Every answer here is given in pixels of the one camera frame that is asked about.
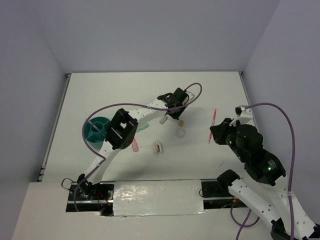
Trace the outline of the grey clear pen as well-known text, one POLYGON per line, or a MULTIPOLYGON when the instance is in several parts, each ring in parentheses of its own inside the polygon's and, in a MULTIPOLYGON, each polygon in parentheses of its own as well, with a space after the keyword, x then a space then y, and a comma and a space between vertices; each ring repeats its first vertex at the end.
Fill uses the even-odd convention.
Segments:
POLYGON ((101 119, 98 121, 89 121, 88 123, 92 133, 104 133, 110 121, 108 119, 101 119))

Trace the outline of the red pen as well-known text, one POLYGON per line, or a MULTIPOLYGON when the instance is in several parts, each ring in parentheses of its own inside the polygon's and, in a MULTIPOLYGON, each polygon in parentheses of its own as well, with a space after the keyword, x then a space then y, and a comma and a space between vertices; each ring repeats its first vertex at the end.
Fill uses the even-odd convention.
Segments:
MULTIPOLYGON (((217 116, 217 108, 216 108, 216 109, 214 110, 214 112, 213 112, 211 127, 213 127, 213 126, 215 125, 216 116, 217 116)), ((212 134, 212 132, 211 132, 211 130, 210 130, 209 138, 208 138, 208 144, 211 143, 212 138, 213 138, 213 134, 212 134)))

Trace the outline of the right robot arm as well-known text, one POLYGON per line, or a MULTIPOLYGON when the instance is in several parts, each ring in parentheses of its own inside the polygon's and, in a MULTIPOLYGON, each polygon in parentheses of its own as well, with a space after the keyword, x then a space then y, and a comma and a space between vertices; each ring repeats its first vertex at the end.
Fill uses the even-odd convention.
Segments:
POLYGON ((262 187, 270 198, 264 200, 229 169, 218 176, 217 190, 223 196, 233 195, 250 208, 270 230, 274 240, 318 239, 320 226, 303 210, 294 194, 289 193, 289 179, 280 160, 263 148, 263 136, 253 125, 237 123, 231 119, 211 126, 213 140, 227 145, 244 164, 248 175, 262 187))

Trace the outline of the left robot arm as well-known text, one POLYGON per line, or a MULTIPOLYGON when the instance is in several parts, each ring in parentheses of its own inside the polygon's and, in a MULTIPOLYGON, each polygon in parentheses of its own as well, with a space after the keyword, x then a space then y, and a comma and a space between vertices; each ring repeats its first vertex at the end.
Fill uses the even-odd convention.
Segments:
POLYGON ((132 144, 138 127, 165 115, 178 120, 195 98, 190 91, 177 88, 173 93, 158 96, 148 105, 132 104, 136 108, 130 111, 118 109, 105 129, 101 149, 98 152, 90 149, 96 157, 78 177, 74 196, 79 193, 88 200, 95 198, 105 171, 116 155, 132 144))

